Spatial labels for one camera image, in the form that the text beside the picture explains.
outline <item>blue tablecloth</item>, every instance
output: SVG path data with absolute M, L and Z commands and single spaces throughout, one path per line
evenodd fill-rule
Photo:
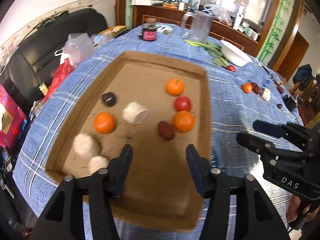
M 253 131 L 253 121 L 260 119 L 274 124 L 288 121 L 302 124 L 297 109 L 292 113 L 285 107 L 282 96 L 270 80 L 271 100 L 264 101 L 259 95 L 246 94 L 241 85 L 245 82 L 256 82 L 262 85 L 269 80 L 267 72 L 254 57 L 253 63 L 244 67 L 236 67 L 236 72 L 226 70 L 213 64 L 212 56 L 202 47 L 190 46 L 179 37 L 180 28 L 172 25 L 173 31 L 168 35 L 158 34 L 154 42 L 139 40 L 141 26 L 131 30 L 95 52 L 94 56 L 83 62 L 71 73 L 57 91 L 45 104 L 40 114 L 31 126 L 13 173 L 14 180 L 37 216 L 57 188 L 57 184 L 45 174 L 45 163 L 52 144 L 62 126 L 65 117 L 71 111 L 77 100 L 84 93 L 95 77 L 125 50 L 135 50 L 193 62 L 206 68 L 209 78 L 212 116 L 212 165 L 217 165 L 230 175 L 243 177 L 253 174 L 265 189 L 279 214 L 285 222 L 286 205 L 290 194 L 279 187 L 270 184 L 262 178 L 263 167 L 259 156 L 244 149 L 236 142 L 236 134 L 247 130 L 266 140 L 275 143 L 276 147 L 299 151 L 284 139 L 275 139 Z M 210 41 L 218 40 L 209 37 Z M 121 239 L 198 239 L 207 212 L 207 202 L 201 212 L 199 223 L 190 234 L 168 233 L 116 221 Z M 230 202 L 231 238 L 235 223 L 235 200 Z M 84 226 L 86 239 L 92 239 L 89 208 L 84 204 Z

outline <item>pink label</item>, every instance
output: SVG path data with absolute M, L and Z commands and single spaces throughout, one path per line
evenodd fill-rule
M 145 41 L 153 41 L 157 36 L 157 32 L 150 32 L 150 31 L 144 31 L 143 32 L 143 39 Z

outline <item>red shopping bag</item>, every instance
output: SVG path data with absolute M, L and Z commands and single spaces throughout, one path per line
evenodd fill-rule
M 51 86 L 43 99 L 44 104 L 72 71 L 74 71 L 74 67 L 70 64 L 69 58 L 66 58 L 54 73 Z
M 0 146 L 12 149 L 26 115 L 0 84 Z

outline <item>human hand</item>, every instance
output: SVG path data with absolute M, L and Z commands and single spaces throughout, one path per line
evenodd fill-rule
M 285 214 L 286 217 L 287 217 L 287 222 L 288 223 L 290 223 L 292 221 L 295 221 L 297 219 L 299 206 L 300 206 L 300 198 L 298 196 L 291 195 L 290 202 L 289 202 L 288 209 L 287 209 L 287 213 Z M 308 205 L 303 210 L 302 213 L 305 214 L 306 212 L 308 212 L 309 208 L 310 208 L 310 205 Z M 312 213 L 308 214 L 306 216 L 306 222 L 309 222 L 309 221 L 313 220 L 313 218 L 316 216 L 318 211 L 319 211 L 319 208 L 317 208 Z

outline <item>clear plastic jug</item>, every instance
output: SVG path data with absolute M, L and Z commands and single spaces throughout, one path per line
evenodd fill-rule
M 186 31 L 186 22 L 190 16 L 193 18 L 191 28 Z M 181 37 L 183 39 L 205 43 L 211 28 L 212 20 L 213 16 L 201 11 L 187 12 L 183 16 L 181 22 Z

